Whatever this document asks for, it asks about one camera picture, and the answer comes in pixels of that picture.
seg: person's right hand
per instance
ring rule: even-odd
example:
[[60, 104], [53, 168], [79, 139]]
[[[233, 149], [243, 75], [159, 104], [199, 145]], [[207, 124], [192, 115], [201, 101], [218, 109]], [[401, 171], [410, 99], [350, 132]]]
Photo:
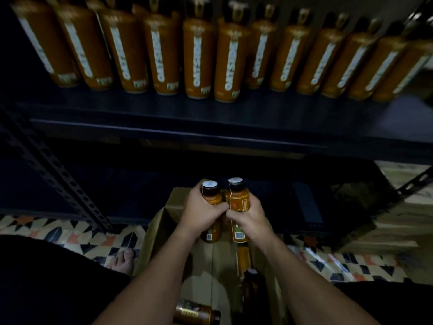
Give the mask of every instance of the person's right hand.
[[274, 232], [265, 217], [260, 200], [249, 192], [249, 210], [236, 212], [227, 210], [226, 217], [236, 221], [249, 238], [261, 249], [273, 238]]

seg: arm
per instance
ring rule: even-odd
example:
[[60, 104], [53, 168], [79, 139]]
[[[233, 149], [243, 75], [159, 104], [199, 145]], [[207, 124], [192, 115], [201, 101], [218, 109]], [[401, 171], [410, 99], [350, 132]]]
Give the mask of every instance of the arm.
[[200, 233], [229, 208], [226, 202], [210, 205], [200, 187], [201, 181], [189, 193], [181, 220], [164, 246], [93, 325], [172, 323], [190, 249]]
[[379, 325], [364, 309], [290, 251], [269, 227], [260, 201], [250, 193], [250, 209], [227, 211], [268, 259], [283, 299], [298, 325]]

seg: geometric tile pattern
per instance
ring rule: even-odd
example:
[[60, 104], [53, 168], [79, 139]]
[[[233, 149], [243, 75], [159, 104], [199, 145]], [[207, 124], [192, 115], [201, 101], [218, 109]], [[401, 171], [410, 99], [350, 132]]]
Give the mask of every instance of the geometric tile pattern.
[[286, 245], [314, 271], [332, 283], [362, 281], [407, 281], [395, 255], [332, 253], [318, 237], [284, 237]]
[[[147, 226], [119, 226], [118, 235], [93, 230], [85, 221], [45, 219], [38, 217], [1, 216], [0, 235], [29, 236], [60, 245], [105, 266], [117, 253], [129, 247], [140, 253]], [[355, 255], [332, 253], [318, 237], [281, 236], [286, 245], [314, 271], [332, 283], [388, 281], [408, 278], [394, 255]]]
[[57, 220], [27, 215], [0, 215], [0, 235], [21, 235], [60, 245], [105, 266], [119, 251], [134, 250], [134, 261], [140, 254], [147, 226], [114, 225], [118, 235], [93, 230], [85, 221]]

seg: open cardboard box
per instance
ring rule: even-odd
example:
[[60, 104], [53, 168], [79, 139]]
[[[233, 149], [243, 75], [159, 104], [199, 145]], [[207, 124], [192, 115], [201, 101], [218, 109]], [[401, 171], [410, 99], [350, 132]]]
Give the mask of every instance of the open cardboard box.
[[[174, 188], [165, 207], [154, 217], [146, 232], [134, 275], [140, 273], [164, 245], [176, 228], [190, 188]], [[288, 314], [281, 291], [265, 256], [249, 242], [253, 267], [263, 275], [268, 292], [273, 325], [288, 324]], [[213, 244], [198, 239], [187, 259], [181, 298], [211, 306], [221, 312], [221, 325], [236, 323], [241, 312], [242, 296], [236, 274], [236, 243], [229, 229], [223, 226], [221, 239]]]

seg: person's left hand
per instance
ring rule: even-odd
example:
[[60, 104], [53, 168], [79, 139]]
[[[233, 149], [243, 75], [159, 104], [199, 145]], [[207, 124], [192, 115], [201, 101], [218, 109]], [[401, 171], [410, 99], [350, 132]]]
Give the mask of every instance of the person's left hand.
[[226, 202], [219, 203], [218, 205], [210, 205], [201, 195], [201, 184], [204, 181], [195, 185], [189, 192], [185, 201], [184, 212], [179, 221], [178, 226], [194, 235], [197, 238], [202, 231], [207, 230], [214, 221], [225, 211], [229, 209]]

